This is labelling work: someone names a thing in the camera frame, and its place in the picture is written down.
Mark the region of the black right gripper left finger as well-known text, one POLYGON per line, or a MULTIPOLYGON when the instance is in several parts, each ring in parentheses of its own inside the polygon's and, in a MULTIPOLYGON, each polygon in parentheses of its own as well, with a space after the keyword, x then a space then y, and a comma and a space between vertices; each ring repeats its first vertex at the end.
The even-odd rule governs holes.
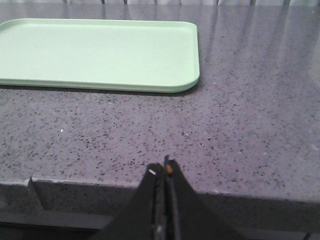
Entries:
POLYGON ((147 166, 145 174, 128 204, 91 240, 152 240, 154 195, 159 173, 159 163, 147 166))

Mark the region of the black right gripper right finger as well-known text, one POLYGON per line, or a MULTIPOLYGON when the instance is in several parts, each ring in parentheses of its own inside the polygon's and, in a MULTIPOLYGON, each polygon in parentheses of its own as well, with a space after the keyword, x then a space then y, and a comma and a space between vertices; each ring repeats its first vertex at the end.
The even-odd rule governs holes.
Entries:
POLYGON ((179 164, 164 157, 168 230, 172 240, 245 240, 246 238, 201 201, 179 164))

